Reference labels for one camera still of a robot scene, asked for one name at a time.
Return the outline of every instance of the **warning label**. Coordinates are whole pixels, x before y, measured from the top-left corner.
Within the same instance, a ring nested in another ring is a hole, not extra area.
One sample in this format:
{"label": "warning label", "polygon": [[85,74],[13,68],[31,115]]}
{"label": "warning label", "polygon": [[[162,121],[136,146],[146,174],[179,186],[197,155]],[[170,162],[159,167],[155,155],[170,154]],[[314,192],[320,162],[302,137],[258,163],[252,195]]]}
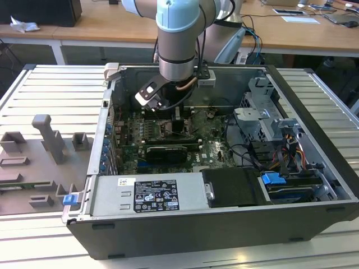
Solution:
{"label": "warning label", "polygon": [[134,210],[136,213],[180,210],[177,182],[135,182]]}

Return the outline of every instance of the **laptop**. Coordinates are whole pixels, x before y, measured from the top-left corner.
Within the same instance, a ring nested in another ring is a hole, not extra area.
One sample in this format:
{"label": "laptop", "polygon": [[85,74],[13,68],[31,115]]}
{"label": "laptop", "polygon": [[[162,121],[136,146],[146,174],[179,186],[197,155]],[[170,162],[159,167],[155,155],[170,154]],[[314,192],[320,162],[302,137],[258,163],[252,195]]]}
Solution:
{"label": "laptop", "polygon": [[350,21],[356,21],[359,23],[358,16],[338,15],[338,14],[323,14],[323,16],[335,24],[346,24],[347,22]]}

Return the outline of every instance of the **blue latch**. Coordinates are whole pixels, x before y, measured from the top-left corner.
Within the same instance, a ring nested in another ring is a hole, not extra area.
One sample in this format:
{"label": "blue latch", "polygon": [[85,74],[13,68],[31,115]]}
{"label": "blue latch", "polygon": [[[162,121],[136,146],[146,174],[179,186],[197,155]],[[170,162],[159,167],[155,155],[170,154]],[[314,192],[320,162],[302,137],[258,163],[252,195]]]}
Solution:
{"label": "blue latch", "polygon": [[262,175],[264,184],[286,184],[286,180],[279,176],[279,173],[265,173]]}
{"label": "blue latch", "polygon": [[64,196],[62,204],[64,206],[77,206],[78,194],[67,194]]}

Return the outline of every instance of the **sticker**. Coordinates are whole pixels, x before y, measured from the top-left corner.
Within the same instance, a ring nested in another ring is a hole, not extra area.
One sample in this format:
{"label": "sticker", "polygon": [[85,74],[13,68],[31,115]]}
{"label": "sticker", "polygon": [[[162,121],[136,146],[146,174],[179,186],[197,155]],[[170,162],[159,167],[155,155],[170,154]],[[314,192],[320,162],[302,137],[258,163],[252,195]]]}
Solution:
{"label": "sticker", "polygon": [[133,186],[135,185],[136,178],[119,178],[118,186]]}
{"label": "sticker", "polygon": [[0,191],[13,191],[13,190],[16,190],[16,189],[22,189],[22,187],[20,187],[20,186],[17,186],[17,187],[2,187],[2,188],[0,188]]}
{"label": "sticker", "polygon": [[176,180],[134,182],[136,213],[180,210]]}

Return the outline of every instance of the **black computer case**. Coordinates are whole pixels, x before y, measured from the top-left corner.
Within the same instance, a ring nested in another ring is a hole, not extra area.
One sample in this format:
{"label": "black computer case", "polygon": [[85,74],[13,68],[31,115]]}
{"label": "black computer case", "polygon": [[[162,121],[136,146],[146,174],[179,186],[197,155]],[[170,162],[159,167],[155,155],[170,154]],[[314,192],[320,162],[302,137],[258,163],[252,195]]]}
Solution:
{"label": "black computer case", "polygon": [[0,0],[0,24],[10,16],[39,25],[74,27],[82,13],[80,0]]}

